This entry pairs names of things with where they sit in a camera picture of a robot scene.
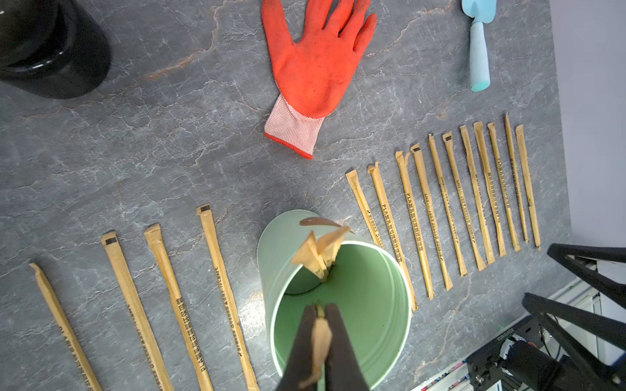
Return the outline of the twelfth brown paper straw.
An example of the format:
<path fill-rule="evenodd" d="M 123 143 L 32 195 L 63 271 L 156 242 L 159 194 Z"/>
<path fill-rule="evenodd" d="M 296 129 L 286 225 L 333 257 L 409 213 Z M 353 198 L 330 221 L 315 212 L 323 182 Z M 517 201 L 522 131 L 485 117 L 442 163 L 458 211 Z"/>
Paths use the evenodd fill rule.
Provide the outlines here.
<path fill-rule="evenodd" d="M 235 340 L 236 350 L 241 361 L 247 389 L 259 391 L 260 389 L 257 383 L 257 378 L 254 374 L 254 369 L 246 349 L 244 334 L 236 308 L 236 301 L 228 280 L 228 274 L 223 261 L 223 256 L 219 248 L 215 220 L 210 205 L 205 204 L 197 207 L 197 214 L 200 217 L 202 228 L 205 233 L 206 242 L 218 280 L 218 287 L 222 294 L 223 303 L 228 315 L 228 321 Z"/>

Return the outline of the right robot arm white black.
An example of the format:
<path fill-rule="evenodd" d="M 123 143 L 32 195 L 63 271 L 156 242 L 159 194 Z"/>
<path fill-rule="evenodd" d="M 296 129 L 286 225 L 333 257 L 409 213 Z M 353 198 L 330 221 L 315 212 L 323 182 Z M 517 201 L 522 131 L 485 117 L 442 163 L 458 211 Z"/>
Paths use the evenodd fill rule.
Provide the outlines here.
<path fill-rule="evenodd" d="M 591 287 L 625 307 L 625 285 L 590 270 L 583 261 L 625 263 L 624 248 L 551 244 L 548 256 Z M 534 390 L 624 390 L 625 357 L 605 364 L 556 321 L 562 319 L 595 337 L 625 349 L 625 323 L 527 293 L 523 307 L 548 331 L 572 360 L 571 365 L 513 335 L 500 347 L 501 367 Z"/>

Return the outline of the fifteenth brown paper straw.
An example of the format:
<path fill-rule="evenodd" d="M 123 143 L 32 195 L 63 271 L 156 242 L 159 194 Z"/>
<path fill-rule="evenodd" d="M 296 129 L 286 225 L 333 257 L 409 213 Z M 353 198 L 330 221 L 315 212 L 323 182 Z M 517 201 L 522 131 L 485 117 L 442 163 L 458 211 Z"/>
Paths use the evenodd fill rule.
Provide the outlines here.
<path fill-rule="evenodd" d="M 55 322 L 60 328 L 60 331 L 65 339 L 65 343 L 68 345 L 70 353 L 78 366 L 78 370 L 80 371 L 83 380 L 86 382 L 87 389 L 103 391 L 103 388 L 100 385 L 48 278 L 45 276 L 45 273 L 37 263 L 31 262 L 29 265 L 34 269 L 37 286 L 39 286 L 42 296 L 44 297 Z"/>

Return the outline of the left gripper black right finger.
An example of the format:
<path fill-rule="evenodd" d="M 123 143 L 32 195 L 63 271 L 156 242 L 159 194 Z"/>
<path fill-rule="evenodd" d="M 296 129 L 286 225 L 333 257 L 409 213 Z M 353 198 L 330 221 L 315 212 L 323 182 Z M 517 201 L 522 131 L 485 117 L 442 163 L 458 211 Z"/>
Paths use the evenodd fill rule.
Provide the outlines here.
<path fill-rule="evenodd" d="M 327 390 L 365 390 L 369 387 L 360 371 L 347 328 L 336 304 L 327 304 L 325 317 L 333 334 L 329 355 L 325 361 Z"/>

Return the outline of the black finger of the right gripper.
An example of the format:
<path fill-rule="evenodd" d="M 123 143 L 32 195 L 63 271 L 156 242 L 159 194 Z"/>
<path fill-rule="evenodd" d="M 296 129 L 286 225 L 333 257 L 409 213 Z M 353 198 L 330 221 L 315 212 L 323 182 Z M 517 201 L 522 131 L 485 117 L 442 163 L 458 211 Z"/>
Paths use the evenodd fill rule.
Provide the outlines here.
<path fill-rule="evenodd" d="M 606 296 L 624 296 L 625 283 L 619 283 L 587 266 L 589 262 L 608 261 L 625 264 L 625 248 L 551 244 L 547 254 L 561 266 Z"/>
<path fill-rule="evenodd" d="M 625 324 L 592 312 L 527 293 L 523 307 L 570 355 L 592 386 L 624 386 L 625 357 L 606 365 L 572 337 L 555 319 L 575 325 L 621 350 L 625 349 Z"/>

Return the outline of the thirteenth brown paper straw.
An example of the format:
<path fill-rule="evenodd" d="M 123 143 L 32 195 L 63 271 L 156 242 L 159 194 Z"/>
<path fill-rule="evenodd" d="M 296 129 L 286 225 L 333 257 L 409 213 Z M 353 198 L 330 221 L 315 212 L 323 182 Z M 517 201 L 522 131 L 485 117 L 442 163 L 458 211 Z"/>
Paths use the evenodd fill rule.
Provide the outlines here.
<path fill-rule="evenodd" d="M 144 231 L 144 236 L 148 241 L 148 246 L 153 252 L 161 273 L 166 281 L 171 297 L 171 306 L 174 309 L 176 319 L 179 322 L 179 327 L 184 335 L 185 345 L 197 374 L 200 389 L 213 391 L 214 387 L 212 386 L 208 370 L 205 366 L 205 360 L 202 357 L 197 336 L 192 327 L 191 319 L 187 312 L 178 281 L 176 280 L 171 261 L 166 251 L 166 246 L 162 239 L 160 224 L 155 223 L 151 225 Z"/>

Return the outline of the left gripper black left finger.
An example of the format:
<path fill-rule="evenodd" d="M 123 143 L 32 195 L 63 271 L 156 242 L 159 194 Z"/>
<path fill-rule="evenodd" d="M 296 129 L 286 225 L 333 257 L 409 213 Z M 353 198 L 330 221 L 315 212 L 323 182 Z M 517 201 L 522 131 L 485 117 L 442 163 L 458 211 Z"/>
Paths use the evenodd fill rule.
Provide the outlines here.
<path fill-rule="evenodd" d="M 303 311 L 285 372 L 276 390 L 301 390 L 300 383 L 310 377 L 312 369 L 311 333 L 316 318 L 316 307 L 307 306 Z"/>

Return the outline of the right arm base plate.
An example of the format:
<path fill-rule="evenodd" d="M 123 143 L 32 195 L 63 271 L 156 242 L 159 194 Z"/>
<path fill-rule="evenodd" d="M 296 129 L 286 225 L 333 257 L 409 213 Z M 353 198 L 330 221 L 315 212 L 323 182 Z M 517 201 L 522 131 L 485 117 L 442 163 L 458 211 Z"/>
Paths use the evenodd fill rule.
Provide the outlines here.
<path fill-rule="evenodd" d="M 535 347 L 542 347 L 538 322 L 530 315 L 507 327 L 501 334 L 467 358 L 469 381 L 473 390 L 520 390 L 523 383 L 500 367 L 500 347 L 513 334 L 523 337 Z"/>

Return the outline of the eleventh brown paper straw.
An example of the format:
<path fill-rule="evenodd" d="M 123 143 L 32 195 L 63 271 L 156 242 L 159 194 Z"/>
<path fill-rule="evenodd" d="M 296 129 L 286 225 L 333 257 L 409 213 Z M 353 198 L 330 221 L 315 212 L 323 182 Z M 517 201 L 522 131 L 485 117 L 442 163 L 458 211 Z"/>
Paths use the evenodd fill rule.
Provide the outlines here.
<path fill-rule="evenodd" d="M 541 250 L 541 232 L 539 228 L 538 217 L 536 213 L 536 202 L 531 181 L 531 172 L 528 160 L 528 150 L 525 141 L 524 127 L 518 125 L 516 127 L 516 139 L 518 144 L 518 150 L 520 154 L 520 161 L 523 169 L 523 180 L 525 184 L 525 190 L 528 198 L 528 208 L 530 212 L 531 228 L 534 236 L 535 246 Z"/>

